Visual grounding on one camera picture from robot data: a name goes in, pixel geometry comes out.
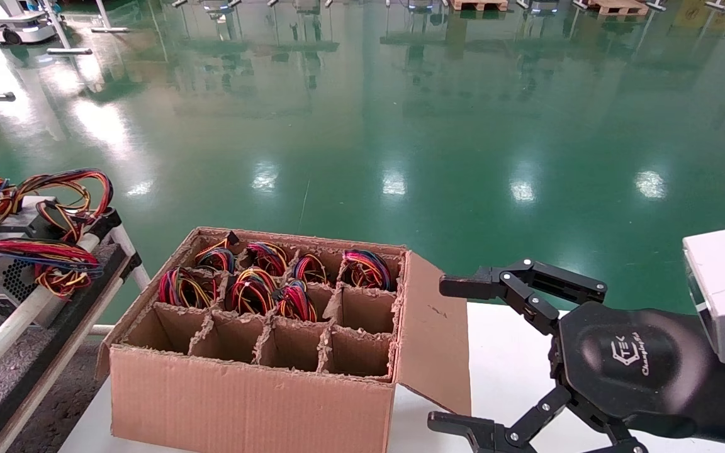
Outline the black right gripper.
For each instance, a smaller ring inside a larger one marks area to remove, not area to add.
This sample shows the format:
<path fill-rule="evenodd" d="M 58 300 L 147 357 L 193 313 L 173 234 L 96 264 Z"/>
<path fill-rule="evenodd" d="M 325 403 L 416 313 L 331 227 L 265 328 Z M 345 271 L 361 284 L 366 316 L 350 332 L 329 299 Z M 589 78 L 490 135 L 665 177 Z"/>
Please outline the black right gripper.
<path fill-rule="evenodd" d="M 441 411 L 428 414 L 429 430 L 463 437 L 473 452 L 535 452 L 535 436 L 573 408 L 585 410 L 587 421 L 612 442 L 593 452 L 647 452 L 618 419 L 685 418 L 716 363 L 697 316 L 609 308 L 599 304 L 606 298 L 604 282 L 536 260 L 481 266 L 472 276 L 445 274 L 439 292 L 501 300 L 541 335 L 558 335 L 560 344 L 567 387 L 556 385 L 513 425 Z M 560 318 L 545 295 L 579 307 Z"/>

